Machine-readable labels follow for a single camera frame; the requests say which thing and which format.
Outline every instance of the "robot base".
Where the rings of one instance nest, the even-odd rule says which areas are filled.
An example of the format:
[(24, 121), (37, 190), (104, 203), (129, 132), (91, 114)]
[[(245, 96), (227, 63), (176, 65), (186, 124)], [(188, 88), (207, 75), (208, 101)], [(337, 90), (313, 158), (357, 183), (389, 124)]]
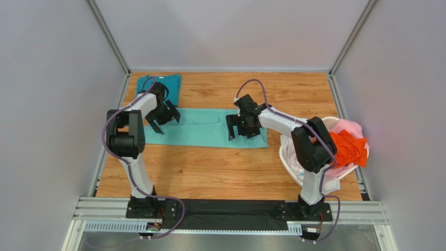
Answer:
[(281, 218), (284, 221), (321, 221), (321, 215), (324, 222), (333, 221), (330, 204), (324, 203), (324, 198), (314, 205), (307, 204), (299, 195), (295, 203), (281, 203)]

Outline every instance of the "metal floor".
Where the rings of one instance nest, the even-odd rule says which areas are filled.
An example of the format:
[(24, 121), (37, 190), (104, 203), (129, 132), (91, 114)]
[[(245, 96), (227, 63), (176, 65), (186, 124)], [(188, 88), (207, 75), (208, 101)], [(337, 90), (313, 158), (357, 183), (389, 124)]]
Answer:
[[(322, 236), (330, 231), (324, 225)], [(135, 233), (84, 232), (83, 238), (95, 246), (114, 245), (138, 237)], [(97, 250), (87, 247), (83, 242), (79, 250)], [(338, 226), (332, 237), (317, 245), (303, 243), (299, 236), (280, 235), (228, 235), (228, 234), (171, 234), (165, 238), (137, 240), (125, 245), (109, 248), (114, 250), (187, 250), (187, 251), (278, 251), (278, 250), (330, 250), (330, 251), (379, 251), (380, 246), (372, 225)]]

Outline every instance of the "folded teal shirt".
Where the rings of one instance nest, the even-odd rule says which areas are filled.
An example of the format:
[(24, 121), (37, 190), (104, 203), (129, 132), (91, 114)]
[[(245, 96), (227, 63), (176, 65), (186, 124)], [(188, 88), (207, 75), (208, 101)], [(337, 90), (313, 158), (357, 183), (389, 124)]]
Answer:
[[(147, 75), (144, 77), (140, 77), (138, 79), (135, 97), (142, 90), (144, 81), (146, 81), (146, 79), (149, 77), (151, 76)], [(158, 76), (156, 77), (156, 79), (157, 79), (156, 82), (160, 82), (161, 84), (165, 85), (166, 88), (169, 90), (169, 95), (167, 96), (166, 100), (170, 100), (170, 102), (172, 102), (174, 106), (178, 106), (178, 99), (181, 87), (181, 75), (173, 74), (169, 76)], [(144, 90), (147, 90), (151, 85), (152, 85), (152, 80), (147, 81)]]

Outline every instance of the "pink cloth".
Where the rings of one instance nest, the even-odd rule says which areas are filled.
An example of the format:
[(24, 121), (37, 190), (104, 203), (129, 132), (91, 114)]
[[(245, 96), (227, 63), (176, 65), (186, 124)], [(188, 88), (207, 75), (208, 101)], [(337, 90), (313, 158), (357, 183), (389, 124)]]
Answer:
[[(353, 121), (347, 119), (340, 119), (338, 123), (330, 130), (330, 132), (340, 133), (342, 130), (348, 131), (355, 139), (362, 139), (364, 135), (362, 135), (361, 126)], [(365, 144), (365, 149), (369, 149), (369, 144)], [(341, 177), (344, 173), (348, 172), (353, 166), (354, 163), (350, 163), (345, 167), (333, 168), (327, 171), (327, 175), (330, 177)]]

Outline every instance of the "teal cloth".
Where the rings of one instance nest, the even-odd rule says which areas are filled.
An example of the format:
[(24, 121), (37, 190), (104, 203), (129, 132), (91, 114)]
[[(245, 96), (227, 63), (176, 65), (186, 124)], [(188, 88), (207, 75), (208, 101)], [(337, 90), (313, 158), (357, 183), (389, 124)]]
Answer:
[[(135, 97), (138, 95), (138, 93), (142, 90), (142, 86), (144, 84), (144, 81), (146, 81), (147, 78), (151, 77), (150, 75), (140, 77), (137, 81), (136, 85), (136, 94)], [(168, 76), (158, 76), (156, 77), (156, 82), (160, 82), (161, 84), (165, 85), (166, 88), (169, 90), (169, 95), (167, 96), (166, 100), (170, 100), (174, 106), (178, 106), (178, 99), (180, 95), (180, 87), (181, 87), (181, 75), (179, 74), (173, 74)], [(144, 90), (147, 90), (152, 85), (152, 80), (147, 81), (146, 85), (144, 86)]]
[(226, 115), (235, 114), (237, 110), (228, 109), (193, 109), (178, 108), (181, 114), (180, 123), (172, 120), (155, 133), (150, 125), (144, 128), (146, 143), (161, 145), (193, 145), (225, 148), (266, 148), (266, 128), (261, 128), (260, 135), (250, 139), (237, 135), (229, 141)]

